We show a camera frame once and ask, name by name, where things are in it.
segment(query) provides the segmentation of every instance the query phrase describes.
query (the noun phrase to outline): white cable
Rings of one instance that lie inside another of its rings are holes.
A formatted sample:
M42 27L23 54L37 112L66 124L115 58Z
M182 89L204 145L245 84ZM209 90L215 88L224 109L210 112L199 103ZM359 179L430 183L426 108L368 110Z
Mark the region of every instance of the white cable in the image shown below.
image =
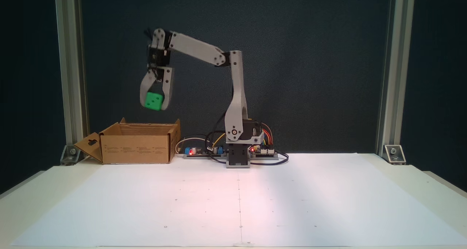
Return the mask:
M181 141L179 141L176 145L175 145L175 149L177 151L177 153L180 153L181 149L177 149L178 148L178 145L183 142L183 141L188 141L189 139L199 139L200 141L205 141L205 139L202 139L202 138L188 138L188 139L182 139Z

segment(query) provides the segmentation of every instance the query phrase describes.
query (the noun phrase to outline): aluminum frame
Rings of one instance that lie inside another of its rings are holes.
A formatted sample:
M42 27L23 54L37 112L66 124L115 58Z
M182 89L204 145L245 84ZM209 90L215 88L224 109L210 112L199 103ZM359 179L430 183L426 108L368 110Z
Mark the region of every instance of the aluminum frame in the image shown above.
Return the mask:
M89 134L81 0L55 0L66 144Z
M414 0L391 0L387 30L386 60L382 82L375 153L383 156L384 145L399 145L405 85L409 63Z
M55 0L67 144L89 134L81 0ZM375 153L400 144L414 0L391 0Z

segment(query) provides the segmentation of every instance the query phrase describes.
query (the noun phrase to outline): white paper sheet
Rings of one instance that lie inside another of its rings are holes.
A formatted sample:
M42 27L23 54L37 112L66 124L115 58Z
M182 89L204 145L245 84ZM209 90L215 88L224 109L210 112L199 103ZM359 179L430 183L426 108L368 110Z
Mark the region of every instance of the white paper sheet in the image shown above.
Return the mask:
M12 245L401 246L467 239L357 154L104 165Z

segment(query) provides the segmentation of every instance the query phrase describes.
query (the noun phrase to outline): white table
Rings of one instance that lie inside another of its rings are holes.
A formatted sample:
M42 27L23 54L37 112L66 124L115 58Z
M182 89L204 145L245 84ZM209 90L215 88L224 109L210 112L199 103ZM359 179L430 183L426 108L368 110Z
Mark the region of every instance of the white table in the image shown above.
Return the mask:
M448 225L467 237L467 194L465 192L436 175L428 175L411 165L392 166L375 154L360 155ZM86 160L75 166L52 167L0 199L0 248L22 248L9 246L9 244L36 222L42 214L80 186L100 166L96 161ZM57 235L60 235L60 232L66 232L66 230L57 230Z

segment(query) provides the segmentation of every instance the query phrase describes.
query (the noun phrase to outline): green die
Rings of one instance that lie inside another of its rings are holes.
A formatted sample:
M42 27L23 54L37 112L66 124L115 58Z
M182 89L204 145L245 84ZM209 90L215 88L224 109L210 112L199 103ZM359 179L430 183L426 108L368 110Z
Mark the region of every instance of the green die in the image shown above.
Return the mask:
M144 107L159 111L161 110L162 101L163 96L161 94L148 92L146 94L146 103L144 104Z

